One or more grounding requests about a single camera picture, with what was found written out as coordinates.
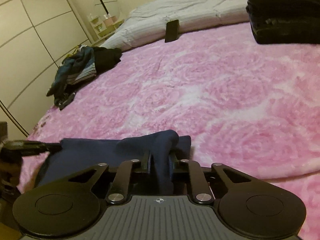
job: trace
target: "silver rivet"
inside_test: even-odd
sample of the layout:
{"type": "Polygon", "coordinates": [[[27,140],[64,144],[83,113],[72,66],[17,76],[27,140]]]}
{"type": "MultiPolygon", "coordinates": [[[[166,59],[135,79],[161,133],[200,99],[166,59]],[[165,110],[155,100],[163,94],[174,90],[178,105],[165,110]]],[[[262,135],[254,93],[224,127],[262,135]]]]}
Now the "silver rivet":
{"type": "Polygon", "coordinates": [[[123,200],[124,196],[122,194],[119,194],[119,193],[114,193],[114,194],[111,194],[108,196],[108,199],[110,201],[114,201],[114,202],[118,202],[118,201],[121,201],[123,200]]]}
{"type": "Polygon", "coordinates": [[[207,193],[200,193],[198,195],[196,195],[196,199],[199,201],[209,201],[211,200],[211,196],[207,193]]]}

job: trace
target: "white wardrobe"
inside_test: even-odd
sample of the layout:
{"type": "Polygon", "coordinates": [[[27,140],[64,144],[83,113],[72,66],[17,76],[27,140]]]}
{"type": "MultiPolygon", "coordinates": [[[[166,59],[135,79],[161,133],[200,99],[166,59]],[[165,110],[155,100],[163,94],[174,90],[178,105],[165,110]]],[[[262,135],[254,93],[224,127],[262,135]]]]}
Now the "white wardrobe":
{"type": "Polygon", "coordinates": [[[45,95],[65,55],[90,41],[67,0],[7,0],[0,19],[0,120],[24,139],[53,105],[45,95]]]}

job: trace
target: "round black disc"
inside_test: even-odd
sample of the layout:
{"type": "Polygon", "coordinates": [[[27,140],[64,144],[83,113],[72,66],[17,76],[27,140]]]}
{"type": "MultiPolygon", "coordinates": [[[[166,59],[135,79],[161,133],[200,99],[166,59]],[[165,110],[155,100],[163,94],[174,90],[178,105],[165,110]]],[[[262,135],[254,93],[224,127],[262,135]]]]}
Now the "round black disc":
{"type": "Polygon", "coordinates": [[[292,236],[302,226],[306,208],[297,196],[279,190],[281,193],[228,192],[219,203],[219,214],[244,236],[259,239],[292,236]]]}
{"type": "Polygon", "coordinates": [[[21,195],[12,213],[27,234],[64,237],[93,224],[100,213],[100,202],[83,184],[60,182],[21,195]]]}

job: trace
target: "pink blanket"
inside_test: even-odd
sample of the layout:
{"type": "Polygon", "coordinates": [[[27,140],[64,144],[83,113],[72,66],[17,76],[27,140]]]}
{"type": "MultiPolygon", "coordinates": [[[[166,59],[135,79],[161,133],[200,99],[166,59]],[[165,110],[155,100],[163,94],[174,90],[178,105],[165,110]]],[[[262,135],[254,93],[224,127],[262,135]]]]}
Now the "pink blanket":
{"type": "MultiPolygon", "coordinates": [[[[222,162],[298,195],[300,231],[320,239],[320,46],[255,43],[249,23],[182,35],[125,52],[29,139],[121,139],[173,129],[193,159],[222,162]]],[[[20,189],[46,154],[25,158],[20,189]]]]}

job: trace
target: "smartphone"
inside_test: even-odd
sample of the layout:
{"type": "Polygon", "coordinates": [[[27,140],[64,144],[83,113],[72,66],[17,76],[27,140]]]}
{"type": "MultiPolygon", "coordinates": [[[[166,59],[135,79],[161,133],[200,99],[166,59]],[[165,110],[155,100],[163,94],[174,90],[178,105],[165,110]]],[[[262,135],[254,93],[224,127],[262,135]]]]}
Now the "smartphone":
{"type": "Polygon", "coordinates": [[[164,42],[171,42],[178,39],[179,20],[167,22],[164,42]]]}

